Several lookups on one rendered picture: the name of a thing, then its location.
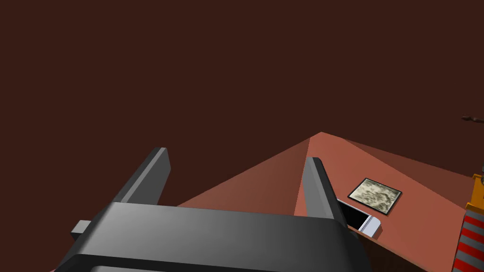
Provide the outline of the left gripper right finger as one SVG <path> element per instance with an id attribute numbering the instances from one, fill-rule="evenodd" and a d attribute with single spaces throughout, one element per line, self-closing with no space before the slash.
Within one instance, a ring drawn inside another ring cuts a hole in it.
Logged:
<path id="1" fill-rule="evenodd" d="M 306 158 L 302 185 L 309 217 L 333 219 L 343 227 L 347 227 L 347 222 L 320 158 Z"/>

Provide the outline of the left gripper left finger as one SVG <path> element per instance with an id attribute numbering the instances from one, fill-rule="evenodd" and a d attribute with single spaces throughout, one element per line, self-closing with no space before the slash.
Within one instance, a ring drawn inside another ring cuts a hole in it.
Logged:
<path id="1" fill-rule="evenodd" d="M 171 171 L 166 148 L 155 148 L 113 199 L 114 202 L 157 205 Z"/>

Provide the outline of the white and black phone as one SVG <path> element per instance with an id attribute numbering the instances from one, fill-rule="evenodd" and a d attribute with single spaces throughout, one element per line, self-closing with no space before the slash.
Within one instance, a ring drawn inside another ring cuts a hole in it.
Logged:
<path id="1" fill-rule="evenodd" d="M 381 221 L 378 218 L 339 199 L 338 203 L 348 226 L 371 238 L 379 238 L 382 233 L 382 226 Z"/>

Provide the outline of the beige framed picture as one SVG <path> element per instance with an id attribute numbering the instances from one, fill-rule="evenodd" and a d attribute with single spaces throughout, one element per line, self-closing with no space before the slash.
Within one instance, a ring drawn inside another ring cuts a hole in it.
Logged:
<path id="1" fill-rule="evenodd" d="M 348 198 L 388 216 L 402 196 L 400 190 L 388 187 L 375 180 L 365 178 L 348 194 Z"/>

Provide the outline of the reddish brown table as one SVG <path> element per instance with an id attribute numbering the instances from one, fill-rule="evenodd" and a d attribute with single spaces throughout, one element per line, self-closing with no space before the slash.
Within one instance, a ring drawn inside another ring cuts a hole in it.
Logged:
<path id="1" fill-rule="evenodd" d="M 368 145 L 318 133 L 185 202 L 183 207 L 307 216 L 306 157 L 318 157 L 337 198 L 381 221 L 373 239 L 428 272 L 451 272 L 474 181 Z M 388 216 L 349 199 L 365 178 L 403 194 Z"/>

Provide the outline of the red and grey striped bottle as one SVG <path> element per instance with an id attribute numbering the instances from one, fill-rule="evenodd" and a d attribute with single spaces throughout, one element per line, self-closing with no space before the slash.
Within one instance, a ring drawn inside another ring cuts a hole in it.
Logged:
<path id="1" fill-rule="evenodd" d="M 484 272 L 484 165 L 473 180 L 451 272 Z"/>

